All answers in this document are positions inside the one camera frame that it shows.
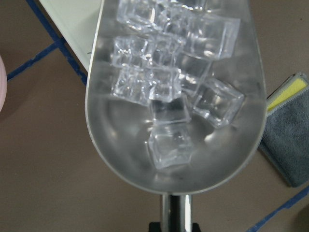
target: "blue tape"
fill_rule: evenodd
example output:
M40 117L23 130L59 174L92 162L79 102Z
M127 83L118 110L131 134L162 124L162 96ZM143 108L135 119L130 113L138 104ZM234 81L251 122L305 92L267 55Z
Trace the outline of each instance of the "blue tape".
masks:
M53 29L53 27L50 25L50 23L48 22L48 20L46 19L46 17L44 16L44 14L41 12L41 10L39 9L38 5L35 3L34 0L26 0L26 2L28 3L28 5L30 6L30 8L32 9L32 11L34 12L34 14L37 16L37 18L39 19L39 21L42 23L43 27L47 30L48 34L50 35L50 37L52 37L52 39L55 41L55 43L57 44L59 50L61 51L61 53L65 56L65 58L67 59L67 61L69 62L69 64L72 66L72 68L74 69L74 71L77 73L77 75L80 76L81 81L83 82L84 85L86 85L87 83L87 76L85 75L85 73L83 73L80 70L80 67L78 65L78 63L76 62L76 60L74 59L74 57L71 55L71 53L69 52L69 50L65 47L64 43L59 43L59 37L56 33L56 31Z
M21 66L19 66L17 69L15 69L14 71L12 71L11 73L9 73L7 75L7 80L11 80L13 79L15 76L17 76L18 74L20 74L21 72L23 72L24 70L26 70L27 68L31 67L32 65L34 65L36 62L38 62L40 59L44 58L45 56L47 56L48 54L50 54L52 51L54 51L55 49L58 48L58 43L65 43L65 39L62 37L60 39L57 40L57 42L54 42L53 44L49 45L47 48L45 48L43 51L41 51L40 53L38 53L34 58L28 60L27 62L25 62L24 64L22 64Z
M262 228L270 219L272 219L279 211L282 209L289 209L293 205L295 205L297 202L299 202L301 199L306 197L309 194L309 186L307 186L305 189L300 191L297 195L292 197L290 200L288 200L286 203L284 203L282 206L280 206L278 209L267 215L265 218L260 220L256 225L251 227L250 229L247 230L247 232L257 232L259 229Z

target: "pink bowl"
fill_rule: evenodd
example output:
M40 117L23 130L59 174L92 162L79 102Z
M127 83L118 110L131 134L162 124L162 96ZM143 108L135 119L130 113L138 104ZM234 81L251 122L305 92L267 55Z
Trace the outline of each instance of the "pink bowl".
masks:
M7 78L3 61L0 57L0 111L3 107L7 88Z

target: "towel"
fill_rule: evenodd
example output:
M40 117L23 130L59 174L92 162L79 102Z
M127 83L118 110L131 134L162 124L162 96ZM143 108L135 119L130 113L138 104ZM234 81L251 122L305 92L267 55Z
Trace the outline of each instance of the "towel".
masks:
M285 180L298 187L309 179L309 80L298 73L267 100L260 149Z

